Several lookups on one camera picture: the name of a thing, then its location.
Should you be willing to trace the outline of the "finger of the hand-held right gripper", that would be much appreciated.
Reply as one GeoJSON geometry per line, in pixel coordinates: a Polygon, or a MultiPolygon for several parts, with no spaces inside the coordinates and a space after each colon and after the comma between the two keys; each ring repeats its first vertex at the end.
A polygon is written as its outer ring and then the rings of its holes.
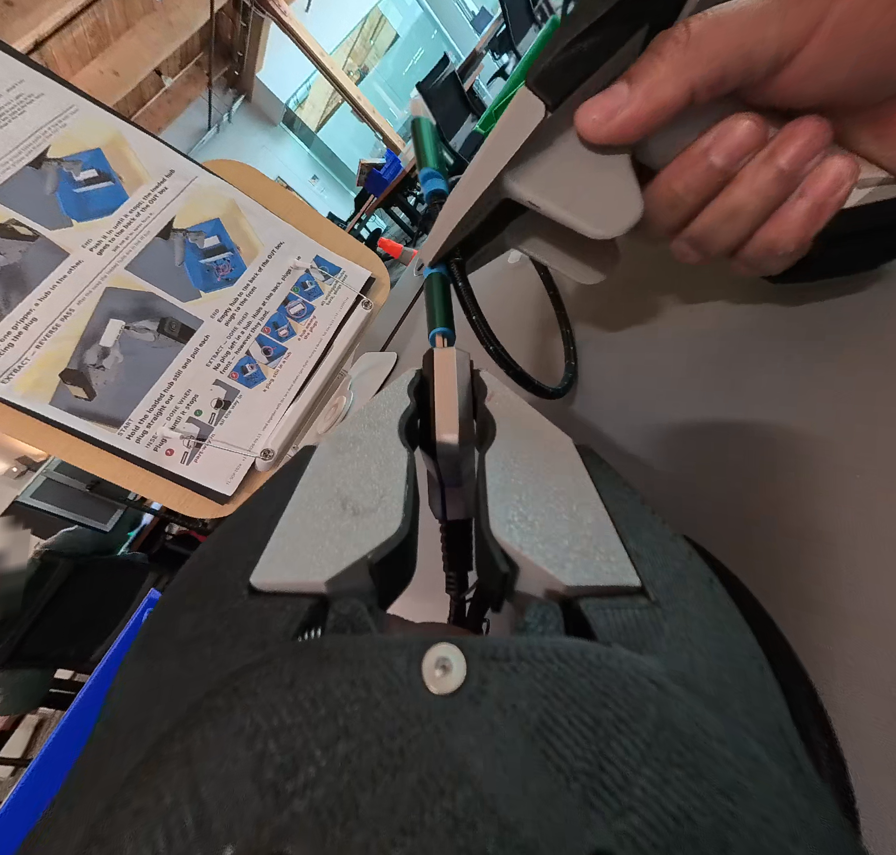
{"type": "Polygon", "coordinates": [[[587,286],[604,282],[621,259],[614,240],[592,240],[569,229],[506,229],[486,244],[471,247],[469,257],[478,269],[511,251],[587,286]]]}
{"type": "Polygon", "coordinates": [[[631,151],[585,143],[575,111],[546,114],[527,88],[517,92],[436,219],[426,266],[456,251],[470,258],[506,229],[569,229],[619,247],[644,211],[631,151]]]}

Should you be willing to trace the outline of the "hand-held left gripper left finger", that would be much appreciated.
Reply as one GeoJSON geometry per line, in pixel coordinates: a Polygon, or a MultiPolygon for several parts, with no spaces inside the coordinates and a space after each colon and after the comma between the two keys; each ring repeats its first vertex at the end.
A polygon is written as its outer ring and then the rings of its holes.
{"type": "Polygon", "coordinates": [[[418,370],[315,449],[250,577],[259,592],[359,598],[390,607],[417,567],[418,370]]]}

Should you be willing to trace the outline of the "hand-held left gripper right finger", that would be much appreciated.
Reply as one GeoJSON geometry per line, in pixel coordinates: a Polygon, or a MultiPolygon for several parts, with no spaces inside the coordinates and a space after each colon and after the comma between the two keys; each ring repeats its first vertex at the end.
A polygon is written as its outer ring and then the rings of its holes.
{"type": "Polygon", "coordinates": [[[477,576],[497,610],[643,587],[573,440],[489,372],[477,373],[477,576]]]}

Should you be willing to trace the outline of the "green plastic bin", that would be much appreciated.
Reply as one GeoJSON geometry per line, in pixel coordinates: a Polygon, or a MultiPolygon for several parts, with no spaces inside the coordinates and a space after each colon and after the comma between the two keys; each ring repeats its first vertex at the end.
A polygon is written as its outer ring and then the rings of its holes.
{"type": "Polygon", "coordinates": [[[521,60],[510,73],[509,78],[505,81],[498,96],[494,98],[493,102],[480,117],[475,127],[475,132],[477,134],[480,134],[485,138],[495,128],[517,91],[524,86],[529,70],[539,55],[546,49],[546,46],[554,36],[556,30],[560,27],[560,24],[561,18],[555,15],[543,26],[532,43],[532,46],[522,56],[521,60]]]}

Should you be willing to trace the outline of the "braided usb cable green plugs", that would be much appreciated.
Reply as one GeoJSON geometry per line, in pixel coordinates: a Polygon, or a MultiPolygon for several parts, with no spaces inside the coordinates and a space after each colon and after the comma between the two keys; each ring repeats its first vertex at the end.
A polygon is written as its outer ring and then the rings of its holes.
{"type": "MultiPolygon", "coordinates": [[[[435,222],[452,192],[448,175],[452,162],[447,159],[450,148],[421,97],[412,98],[410,112],[416,170],[427,206],[425,217],[435,222]]],[[[444,261],[428,266],[423,272],[429,344],[432,347],[455,344],[453,293],[456,293],[479,344],[506,377],[529,394],[544,400],[558,400],[569,395],[578,379],[577,346],[566,304],[549,269],[538,261],[533,262],[553,308],[563,346],[564,371],[559,383],[554,386],[535,379],[501,343],[478,304],[469,282],[466,264],[467,259],[456,251],[444,261]]]]}

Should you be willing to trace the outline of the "blue plastic bin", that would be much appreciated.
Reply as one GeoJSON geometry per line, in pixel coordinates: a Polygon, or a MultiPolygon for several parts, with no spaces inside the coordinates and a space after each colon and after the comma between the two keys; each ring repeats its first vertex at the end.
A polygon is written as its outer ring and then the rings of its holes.
{"type": "Polygon", "coordinates": [[[143,622],[161,598],[151,589],[102,657],[73,704],[31,760],[1,808],[1,852],[16,853],[39,817],[59,792],[97,723],[118,669],[143,622]]]}

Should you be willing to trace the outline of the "person's right hand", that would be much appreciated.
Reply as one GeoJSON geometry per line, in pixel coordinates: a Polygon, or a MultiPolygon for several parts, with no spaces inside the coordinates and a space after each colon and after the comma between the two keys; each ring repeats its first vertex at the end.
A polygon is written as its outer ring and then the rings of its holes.
{"type": "Polygon", "coordinates": [[[679,261],[770,277],[845,205],[848,154],[894,175],[894,54],[895,0],[733,0],[658,35],[574,124],[623,146],[692,107],[747,106],[652,179],[644,217],[679,261]]]}

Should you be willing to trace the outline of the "black office chair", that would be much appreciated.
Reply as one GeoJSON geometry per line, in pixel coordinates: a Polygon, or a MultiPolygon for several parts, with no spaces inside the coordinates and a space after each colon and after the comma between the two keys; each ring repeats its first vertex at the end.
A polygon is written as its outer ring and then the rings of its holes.
{"type": "Polygon", "coordinates": [[[448,53],[417,83],[417,91],[430,110],[442,139],[454,155],[469,163],[484,141],[476,125],[486,106],[465,89],[448,53]]]}
{"type": "Polygon", "coordinates": [[[521,58],[532,47],[540,25],[532,0],[498,0],[512,51],[521,58]]]}

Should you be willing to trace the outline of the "small blue bin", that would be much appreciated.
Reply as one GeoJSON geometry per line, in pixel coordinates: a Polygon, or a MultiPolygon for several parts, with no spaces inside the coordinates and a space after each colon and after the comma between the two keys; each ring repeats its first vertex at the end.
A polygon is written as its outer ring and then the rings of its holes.
{"type": "Polygon", "coordinates": [[[375,198],[382,196],[399,177],[409,170],[408,163],[389,148],[380,158],[367,161],[364,167],[365,177],[362,186],[367,193],[375,198]]]}

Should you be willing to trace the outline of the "wooden document board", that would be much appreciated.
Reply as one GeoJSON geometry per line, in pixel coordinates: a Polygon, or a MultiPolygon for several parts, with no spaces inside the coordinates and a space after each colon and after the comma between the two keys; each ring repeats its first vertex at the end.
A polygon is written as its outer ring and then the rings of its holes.
{"type": "MultiPolygon", "coordinates": [[[[357,329],[349,338],[340,336],[335,346],[337,354],[328,357],[323,369],[328,372],[322,382],[328,394],[340,370],[351,365],[356,348],[373,319],[385,305],[390,292],[388,274],[380,259],[347,232],[321,216],[297,195],[278,185],[257,169],[236,160],[211,160],[205,168],[224,181],[233,184],[248,199],[253,200],[281,220],[307,234],[312,240],[339,256],[366,268],[375,281],[367,291],[373,303],[365,318],[357,321],[357,329]]],[[[162,503],[175,513],[193,518],[221,518],[232,514],[276,473],[285,467],[289,455],[285,453],[273,468],[260,472],[251,469],[234,494],[223,502],[211,500],[189,490],[175,480],[163,477],[160,469],[141,468],[134,458],[118,457],[99,446],[75,437],[29,416],[16,405],[1,406],[2,451],[17,457],[30,449],[60,458],[96,477],[133,491],[153,502],[162,503]]]]}

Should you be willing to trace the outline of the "grey framed monitor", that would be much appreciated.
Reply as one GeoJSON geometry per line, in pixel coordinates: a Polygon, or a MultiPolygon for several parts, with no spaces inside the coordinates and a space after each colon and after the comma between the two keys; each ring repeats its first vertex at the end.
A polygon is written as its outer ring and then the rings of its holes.
{"type": "Polygon", "coordinates": [[[13,504],[94,532],[112,530],[133,493],[59,458],[49,458],[13,504]]]}

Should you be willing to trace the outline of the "printed instruction sheet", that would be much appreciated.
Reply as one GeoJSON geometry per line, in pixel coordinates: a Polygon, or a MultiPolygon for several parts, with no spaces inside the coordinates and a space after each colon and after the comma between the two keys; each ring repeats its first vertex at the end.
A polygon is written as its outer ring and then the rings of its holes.
{"type": "Polygon", "coordinates": [[[279,461],[374,276],[2,46],[2,405],[227,503],[279,461]]]}

